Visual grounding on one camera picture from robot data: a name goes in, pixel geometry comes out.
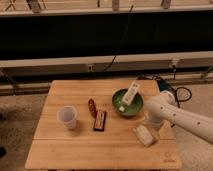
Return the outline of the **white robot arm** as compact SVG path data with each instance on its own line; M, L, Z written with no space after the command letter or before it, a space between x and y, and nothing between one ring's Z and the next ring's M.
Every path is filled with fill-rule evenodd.
M175 107L175 97L170 91L161 91L145 101L153 117L165 119L213 144L213 118Z

